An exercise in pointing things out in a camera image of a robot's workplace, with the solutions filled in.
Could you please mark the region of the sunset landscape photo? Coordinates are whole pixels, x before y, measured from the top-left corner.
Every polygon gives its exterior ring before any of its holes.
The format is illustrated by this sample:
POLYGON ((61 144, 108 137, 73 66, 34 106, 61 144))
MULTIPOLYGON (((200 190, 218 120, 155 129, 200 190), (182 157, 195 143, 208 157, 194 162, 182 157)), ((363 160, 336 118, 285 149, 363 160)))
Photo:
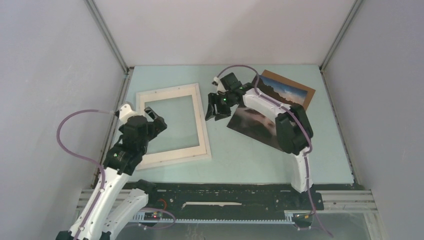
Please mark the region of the sunset landscape photo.
POLYGON ((238 107, 227 127, 263 144, 281 150, 275 124, 266 116, 248 107, 238 107))

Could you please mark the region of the brown backing board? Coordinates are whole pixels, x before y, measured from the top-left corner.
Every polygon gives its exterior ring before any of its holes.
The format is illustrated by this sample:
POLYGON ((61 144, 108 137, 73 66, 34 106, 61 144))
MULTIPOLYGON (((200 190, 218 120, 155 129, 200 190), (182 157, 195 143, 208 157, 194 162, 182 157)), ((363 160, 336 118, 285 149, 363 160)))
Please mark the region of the brown backing board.
POLYGON ((315 89, 278 75, 269 70, 264 70, 260 75, 257 87, 266 95, 285 104, 302 105, 306 110, 316 92, 315 89))

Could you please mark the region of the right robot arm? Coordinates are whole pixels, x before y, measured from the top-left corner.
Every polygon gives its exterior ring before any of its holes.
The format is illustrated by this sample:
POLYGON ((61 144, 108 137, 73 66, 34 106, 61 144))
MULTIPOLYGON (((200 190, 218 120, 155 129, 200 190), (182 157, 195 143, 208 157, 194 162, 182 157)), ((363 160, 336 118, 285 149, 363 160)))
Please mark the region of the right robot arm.
POLYGON ((238 105, 255 110, 275 124, 276 140, 283 152, 295 157, 291 186, 291 204, 304 209, 311 202, 307 192, 312 187, 309 153, 312 151, 313 130, 304 107, 289 105, 267 95, 254 84, 242 84, 234 73, 214 77, 216 91, 208 94, 205 120, 230 117, 231 107, 238 105))

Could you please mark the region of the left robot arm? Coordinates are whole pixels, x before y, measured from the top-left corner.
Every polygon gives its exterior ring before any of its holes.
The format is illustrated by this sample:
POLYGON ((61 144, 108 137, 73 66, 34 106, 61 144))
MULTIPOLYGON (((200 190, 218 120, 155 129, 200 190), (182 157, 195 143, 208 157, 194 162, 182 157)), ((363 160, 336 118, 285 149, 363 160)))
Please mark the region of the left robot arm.
POLYGON ((157 186, 140 179, 134 183, 126 199, 113 208, 120 191, 147 153, 149 142, 168 127, 164 118, 151 107, 146 107, 144 112, 145 115, 142 115, 134 111, 129 103, 123 104, 117 111, 108 112, 121 122, 118 129, 121 135, 107 151, 103 164, 70 151, 61 141, 64 123, 81 111, 70 114, 59 124, 56 131, 59 146, 72 156, 94 163, 99 168, 100 177, 78 219, 69 230, 60 231, 56 239, 114 240, 137 212, 144 207, 156 206, 159 200, 157 186))

